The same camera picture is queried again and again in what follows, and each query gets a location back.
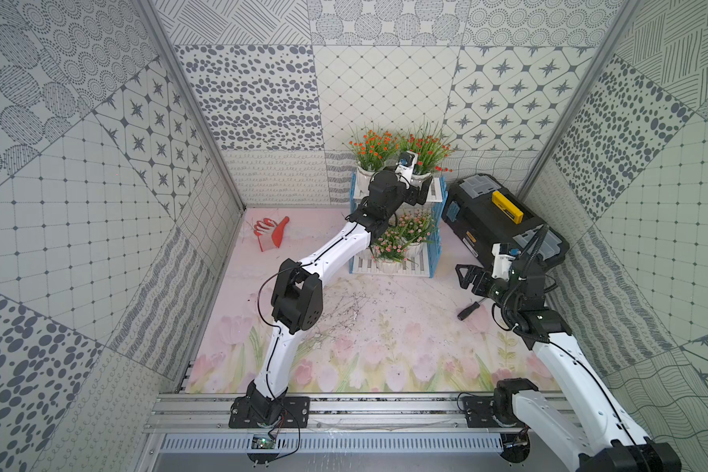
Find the orange flower pot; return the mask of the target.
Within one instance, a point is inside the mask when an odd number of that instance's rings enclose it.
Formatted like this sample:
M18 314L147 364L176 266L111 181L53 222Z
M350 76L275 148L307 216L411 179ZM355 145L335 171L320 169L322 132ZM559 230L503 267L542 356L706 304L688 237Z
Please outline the orange flower pot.
M356 160L356 182L361 191L383 170L398 151L397 135L381 128L359 129L349 142Z

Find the pink flower pot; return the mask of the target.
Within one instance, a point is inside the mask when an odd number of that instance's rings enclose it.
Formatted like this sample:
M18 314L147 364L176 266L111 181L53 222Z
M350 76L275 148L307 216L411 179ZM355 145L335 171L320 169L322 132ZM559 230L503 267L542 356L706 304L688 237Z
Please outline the pink flower pot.
M401 231L389 228L372 245L378 271L386 275L398 273L406 261L406 246Z
M423 253L423 243L427 243L434 232L435 219L430 212L407 212L399 220L398 228L406 246L406 259L414 261Z

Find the red flower pot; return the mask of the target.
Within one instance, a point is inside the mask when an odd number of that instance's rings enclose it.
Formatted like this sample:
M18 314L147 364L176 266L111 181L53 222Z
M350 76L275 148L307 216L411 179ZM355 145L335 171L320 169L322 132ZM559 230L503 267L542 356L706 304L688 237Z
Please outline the red flower pot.
M425 123L420 128L399 136L401 151L416 153L411 182L421 186L436 173L452 172L444 160L452 153L442 127L437 123Z

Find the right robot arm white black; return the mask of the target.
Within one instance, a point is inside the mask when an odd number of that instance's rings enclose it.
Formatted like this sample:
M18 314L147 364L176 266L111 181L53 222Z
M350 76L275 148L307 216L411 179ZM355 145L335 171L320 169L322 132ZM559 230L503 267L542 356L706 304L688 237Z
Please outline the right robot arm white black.
M682 460L625 411L595 374L564 317L548 307L556 288L533 261L504 261L503 269L457 265L459 285L492 301L503 329L519 336L559 385L576 417L568 420L529 379L501 380L495 419L533 431L570 471L679 471Z

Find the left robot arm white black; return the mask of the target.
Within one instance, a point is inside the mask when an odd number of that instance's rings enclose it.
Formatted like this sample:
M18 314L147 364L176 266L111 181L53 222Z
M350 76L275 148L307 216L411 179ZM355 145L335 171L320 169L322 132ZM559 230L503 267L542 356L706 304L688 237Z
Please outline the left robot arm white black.
M374 174L369 194L349 216L342 230L310 256L284 261L271 295L273 337L262 369L244 398L262 424L277 422L297 349L324 312L324 288L354 256L382 237L399 208L425 204L427 190L411 183L412 171L403 165Z

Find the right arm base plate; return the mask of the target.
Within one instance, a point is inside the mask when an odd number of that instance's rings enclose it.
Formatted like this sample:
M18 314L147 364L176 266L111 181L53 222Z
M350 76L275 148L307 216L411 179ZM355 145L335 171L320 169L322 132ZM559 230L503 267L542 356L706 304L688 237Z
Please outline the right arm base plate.
M457 404L470 429L521 429L525 426L513 413L513 407L507 400L495 400L492 396L460 395Z

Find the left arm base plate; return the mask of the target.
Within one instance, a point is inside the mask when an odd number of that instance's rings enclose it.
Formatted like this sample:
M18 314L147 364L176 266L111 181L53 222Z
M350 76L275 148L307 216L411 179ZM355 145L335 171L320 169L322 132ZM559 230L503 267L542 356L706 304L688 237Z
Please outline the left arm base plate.
M310 397L285 396L275 400L245 395L234 400L230 408L230 429L259 429L277 426L304 429L308 425Z

